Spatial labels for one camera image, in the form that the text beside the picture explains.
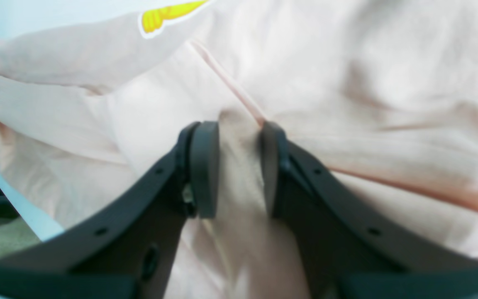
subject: light pink fabric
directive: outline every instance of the light pink fabric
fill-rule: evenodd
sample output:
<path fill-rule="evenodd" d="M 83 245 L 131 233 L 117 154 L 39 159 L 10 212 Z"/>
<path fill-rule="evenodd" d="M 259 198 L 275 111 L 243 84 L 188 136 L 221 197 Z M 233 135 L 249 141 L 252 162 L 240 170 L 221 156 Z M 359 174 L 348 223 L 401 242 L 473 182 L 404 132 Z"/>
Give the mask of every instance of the light pink fabric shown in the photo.
<path fill-rule="evenodd" d="M 166 297 L 307 298 L 264 211 L 271 120 L 385 216 L 478 257 L 478 0 L 221 0 L 153 39 L 137 16 L 0 42 L 2 174 L 65 227 L 219 120 L 218 215 L 186 225 Z"/>

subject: screw hole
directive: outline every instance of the screw hole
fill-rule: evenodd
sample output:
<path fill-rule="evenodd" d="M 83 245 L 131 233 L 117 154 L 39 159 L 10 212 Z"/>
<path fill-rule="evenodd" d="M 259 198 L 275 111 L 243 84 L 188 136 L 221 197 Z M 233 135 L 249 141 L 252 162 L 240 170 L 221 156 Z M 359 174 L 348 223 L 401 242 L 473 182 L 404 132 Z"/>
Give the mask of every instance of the screw hole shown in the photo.
<path fill-rule="evenodd" d="M 141 279 L 144 281 L 149 280 L 156 268 L 158 267 L 158 259 L 159 259 L 159 250 L 156 244 L 152 244 L 150 248 L 147 250 L 145 257 L 143 259 L 143 265 L 141 270 Z"/>
<path fill-rule="evenodd" d="M 368 233 L 372 236 L 379 237 L 381 236 L 381 231 L 379 229 L 376 229 L 374 227 L 368 227 Z"/>
<path fill-rule="evenodd" d="M 107 232 L 108 232 L 107 227 L 99 228 L 98 230 L 95 231 L 95 236 L 102 236 Z"/>

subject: yellow cartoon print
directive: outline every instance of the yellow cartoon print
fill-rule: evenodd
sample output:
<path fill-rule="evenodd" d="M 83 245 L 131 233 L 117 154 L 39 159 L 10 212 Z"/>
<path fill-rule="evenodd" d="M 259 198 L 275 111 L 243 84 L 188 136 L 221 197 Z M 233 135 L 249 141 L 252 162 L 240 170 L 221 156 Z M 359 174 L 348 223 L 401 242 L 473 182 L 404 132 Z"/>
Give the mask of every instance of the yellow cartoon print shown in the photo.
<path fill-rule="evenodd" d="M 153 37 L 159 34 L 165 25 L 180 21 L 206 2 L 208 1 L 190 2 L 146 11 L 140 17 L 142 34 L 146 38 Z"/>

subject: white fabric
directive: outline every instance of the white fabric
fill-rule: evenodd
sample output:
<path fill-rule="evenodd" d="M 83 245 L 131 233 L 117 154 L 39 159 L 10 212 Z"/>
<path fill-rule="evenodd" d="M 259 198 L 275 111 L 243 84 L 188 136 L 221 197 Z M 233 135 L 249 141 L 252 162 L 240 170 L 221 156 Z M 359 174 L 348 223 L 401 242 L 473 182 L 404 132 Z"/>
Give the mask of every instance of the white fabric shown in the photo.
<path fill-rule="evenodd" d="M 218 119 L 218 215 L 184 228 L 166 298 L 308 297 L 264 211 L 265 120 L 393 221 L 478 257 L 478 0 L 221 0 L 152 39 L 137 19 L 0 42 L 0 169 L 70 227 Z"/>

